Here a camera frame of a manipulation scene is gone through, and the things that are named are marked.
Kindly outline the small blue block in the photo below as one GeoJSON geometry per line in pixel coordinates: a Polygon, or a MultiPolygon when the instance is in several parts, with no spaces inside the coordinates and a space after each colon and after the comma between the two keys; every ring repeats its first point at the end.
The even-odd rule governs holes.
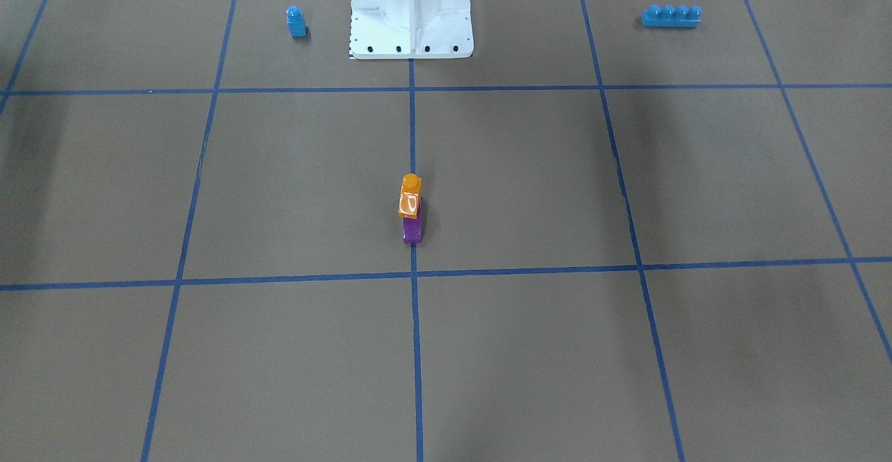
{"type": "Polygon", "coordinates": [[[304,14],[298,7],[291,6],[286,9],[286,24],[292,38],[308,36],[308,27],[304,20],[304,14]]]}

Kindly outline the orange trapezoid block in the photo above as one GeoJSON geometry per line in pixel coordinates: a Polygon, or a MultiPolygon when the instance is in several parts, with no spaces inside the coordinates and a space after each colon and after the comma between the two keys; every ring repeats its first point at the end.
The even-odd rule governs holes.
{"type": "Polygon", "coordinates": [[[421,208],[422,179],[414,173],[404,174],[399,187],[398,216],[417,220],[421,208]]]}

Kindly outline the purple trapezoid block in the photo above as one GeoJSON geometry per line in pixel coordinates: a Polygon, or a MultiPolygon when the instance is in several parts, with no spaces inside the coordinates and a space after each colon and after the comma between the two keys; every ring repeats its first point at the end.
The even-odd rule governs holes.
{"type": "Polygon", "coordinates": [[[402,217],[402,240],[404,244],[418,244],[423,240],[424,222],[421,217],[402,217]]]}

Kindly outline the long blue block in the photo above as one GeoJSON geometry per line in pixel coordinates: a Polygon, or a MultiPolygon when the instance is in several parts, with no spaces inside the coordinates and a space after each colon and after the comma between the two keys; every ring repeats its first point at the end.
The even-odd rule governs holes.
{"type": "Polygon", "coordinates": [[[700,6],[653,4],[643,11],[640,20],[644,27],[649,28],[697,28],[702,17],[703,8],[700,6]]]}

